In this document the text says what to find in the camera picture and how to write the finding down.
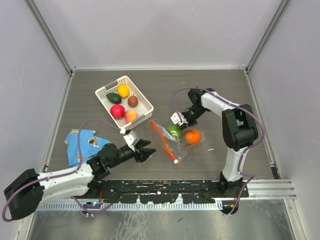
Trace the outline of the fake yellow lemon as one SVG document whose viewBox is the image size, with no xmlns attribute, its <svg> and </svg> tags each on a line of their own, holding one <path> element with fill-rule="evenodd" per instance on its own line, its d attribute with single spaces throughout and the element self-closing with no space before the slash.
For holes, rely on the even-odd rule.
<svg viewBox="0 0 320 240">
<path fill-rule="evenodd" d="M 126 99 L 130 96 L 130 90 L 129 88 L 124 85 L 124 84 L 121 84 L 117 87 L 117 93 L 118 95 L 123 98 L 123 99 Z"/>
</svg>

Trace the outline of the fake dark green vegetable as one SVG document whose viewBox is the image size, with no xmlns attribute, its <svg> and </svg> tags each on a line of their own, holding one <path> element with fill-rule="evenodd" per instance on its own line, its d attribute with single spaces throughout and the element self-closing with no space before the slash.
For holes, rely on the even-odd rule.
<svg viewBox="0 0 320 240">
<path fill-rule="evenodd" d="M 122 103 L 122 97 L 114 92 L 110 92 L 106 95 L 107 100 L 112 104 L 121 104 Z"/>
</svg>

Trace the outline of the fake peach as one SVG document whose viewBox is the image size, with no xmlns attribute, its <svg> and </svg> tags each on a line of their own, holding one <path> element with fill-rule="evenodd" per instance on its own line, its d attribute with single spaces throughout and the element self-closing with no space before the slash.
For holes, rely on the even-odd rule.
<svg viewBox="0 0 320 240">
<path fill-rule="evenodd" d="M 125 118 L 125 122 L 128 124 L 134 121 L 135 119 L 137 119 L 138 114 L 134 110 L 128 110 L 125 112 L 124 118 Z"/>
</svg>

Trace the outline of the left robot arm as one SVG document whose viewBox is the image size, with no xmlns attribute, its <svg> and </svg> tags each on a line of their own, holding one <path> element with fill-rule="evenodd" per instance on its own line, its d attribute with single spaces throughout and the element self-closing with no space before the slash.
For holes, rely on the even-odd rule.
<svg viewBox="0 0 320 240">
<path fill-rule="evenodd" d="M 3 191 L 6 203 L 2 219 L 5 222 L 23 219 L 41 205 L 60 199 L 83 195 L 97 197 L 100 193 L 97 182 L 108 176 L 111 168 L 130 159 L 142 163 L 156 152 L 147 147 L 150 143 L 140 139 L 134 147 L 124 145 L 120 148 L 107 143 L 95 157 L 77 167 L 42 173 L 33 168 L 25 170 Z"/>
</svg>

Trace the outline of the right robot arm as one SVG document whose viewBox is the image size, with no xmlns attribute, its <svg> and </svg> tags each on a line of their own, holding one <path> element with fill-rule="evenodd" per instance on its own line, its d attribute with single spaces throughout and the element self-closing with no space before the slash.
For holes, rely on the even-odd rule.
<svg viewBox="0 0 320 240">
<path fill-rule="evenodd" d="M 225 166 L 220 172 L 218 187 L 225 197 L 231 197 L 243 185 L 243 166 L 250 147 L 259 133 L 249 104 L 239 105 L 221 97 L 212 88 L 192 88 L 187 93 L 192 105 L 178 114 L 181 130 L 192 127 L 206 112 L 221 118 L 222 137 L 227 146 Z"/>
</svg>

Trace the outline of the fake brown passion fruit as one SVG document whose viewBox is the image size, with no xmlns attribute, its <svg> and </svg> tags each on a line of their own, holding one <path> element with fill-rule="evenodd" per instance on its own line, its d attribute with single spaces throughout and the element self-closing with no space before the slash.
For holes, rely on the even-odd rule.
<svg viewBox="0 0 320 240">
<path fill-rule="evenodd" d="M 131 95 L 127 100 L 127 104 L 131 108 L 135 108 L 138 105 L 138 103 L 139 103 L 139 100 L 135 95 Z"/>
</svg>

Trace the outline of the fake red apple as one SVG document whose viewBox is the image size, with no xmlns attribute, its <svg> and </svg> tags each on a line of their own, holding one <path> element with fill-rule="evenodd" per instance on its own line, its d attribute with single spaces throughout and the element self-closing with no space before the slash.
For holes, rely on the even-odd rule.
<svg viewBox="0 0 320 240">
<path fill-rule="evenodd" d="M 124 118 L 125 112 L 125 108 L 120 104 L 115 104 L 110 108 L 110 114 L 116 120 Z"/>
</svg>

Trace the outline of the fake green watermelon piece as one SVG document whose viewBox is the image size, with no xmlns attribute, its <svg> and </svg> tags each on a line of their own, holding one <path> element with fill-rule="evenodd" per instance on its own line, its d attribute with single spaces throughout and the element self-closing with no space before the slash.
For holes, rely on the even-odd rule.
<svg viewBox="0 0 320 240">
<path fill-rule="evenodd" d="M 177 125 L 169 125 L 167 131 L 175 141 L 179 141 L 182 137 L 182 130 Z"/>
</svg>

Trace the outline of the clear zip top bag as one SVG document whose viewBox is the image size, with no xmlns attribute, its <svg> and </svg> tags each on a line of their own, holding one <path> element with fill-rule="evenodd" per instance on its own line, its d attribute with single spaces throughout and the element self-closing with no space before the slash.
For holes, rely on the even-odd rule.
<svg viewBox="0 0 320 240">
<path fill-rule="evenodd" d="M 173 163 L 179 165 L 182 160 L 188 155 L 188 153 L 202 143 L 206 138 L 202 131 L 191 128 L 189 130 L 197 130 L 201 133 L 201 142 L 196 145 L 189 145 L 185 141 L 185 134 L 189 130 L 181 130 L 182 135 L 179 141 L 176 141 L 172 138 L 172 136 L 168 133 L 167 127 L 163 127 L 162 125 L 156 123 L 155 121 L 150 121 L 151 132 L 153 139 L 157 146 L 167 155 L 169 156 Z"/>
</svg>

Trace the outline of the fake orange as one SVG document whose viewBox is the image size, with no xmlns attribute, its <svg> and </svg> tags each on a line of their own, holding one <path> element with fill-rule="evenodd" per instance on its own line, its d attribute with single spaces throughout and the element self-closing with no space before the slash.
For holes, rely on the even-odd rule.
<svg viewBox="0 0 320 240">
<path fill-rule="evenodd" d="M 185 135 L 184 135 L 184 140 L 189 144 L 189 145 L 197 145 L 201 142 L 202 140 L 202 134 L 194 129 L 188 130 Z"/>
</svg>

